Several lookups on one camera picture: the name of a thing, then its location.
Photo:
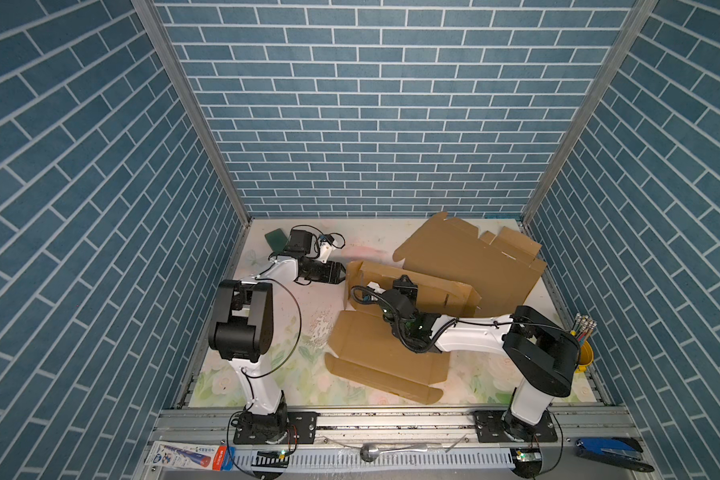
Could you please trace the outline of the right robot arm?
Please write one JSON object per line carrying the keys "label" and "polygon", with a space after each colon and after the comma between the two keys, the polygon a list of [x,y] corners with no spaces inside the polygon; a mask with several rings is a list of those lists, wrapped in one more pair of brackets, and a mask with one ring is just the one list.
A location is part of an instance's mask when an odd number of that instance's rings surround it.
{"label": "right robot arm", "polygon": [[576,337],[527,305],[497,317],[464,319],[419,310],[417,294],[418,286],[403,275],[389,289],[375,283],[355,287],[352,297],[377,305],[394,337],[413,353],[469,351],[508,358],[522,379],[500,417],[501,428],[513,441],[541,440],[544,430],[554,427],[550,404],[571,393],[581,356]]}

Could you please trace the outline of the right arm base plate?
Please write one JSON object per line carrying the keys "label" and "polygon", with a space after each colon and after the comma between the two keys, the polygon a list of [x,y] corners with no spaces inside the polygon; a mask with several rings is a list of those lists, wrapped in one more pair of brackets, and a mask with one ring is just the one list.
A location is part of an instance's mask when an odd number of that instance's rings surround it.
{"label": "right arm base plate", "polygon": [[548,410],[543,412],[536,425],[519,420],[509,409],[476,410],[472,416],[479,443],[546,443],[559,440]]}

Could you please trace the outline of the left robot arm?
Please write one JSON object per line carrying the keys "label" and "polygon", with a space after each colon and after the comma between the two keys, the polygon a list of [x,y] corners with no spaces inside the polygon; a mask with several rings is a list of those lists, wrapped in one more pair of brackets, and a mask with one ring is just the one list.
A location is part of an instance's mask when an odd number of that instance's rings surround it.
{"label": "left robot arm", "polygon": [[275,289],[295,300],[288,281],[297,286],[338,285],[346,278],[345,265],[331,258],[346,245],[339,232],[299,224],[288,234],[269,233],[267,242],[271,253],[264,270],[219,284],[208,327],[209,348],[231,365],[245,394],[242,411],[233,416],[238,444],[293,442],[298,431],[274,378],[296,348],[276,366],[267,357],[274,338]]}

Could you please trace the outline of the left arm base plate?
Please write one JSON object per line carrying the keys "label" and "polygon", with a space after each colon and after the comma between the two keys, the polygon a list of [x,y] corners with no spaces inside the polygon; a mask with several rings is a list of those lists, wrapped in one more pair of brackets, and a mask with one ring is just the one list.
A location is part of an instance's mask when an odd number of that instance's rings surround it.
{"label": "left arm base plate", "polygon": [[301,444],[313,444],[318,414],[314,411],[258,415],[242,413],[234,423],[235,445],[285,444],[288,434],[295,434]]}

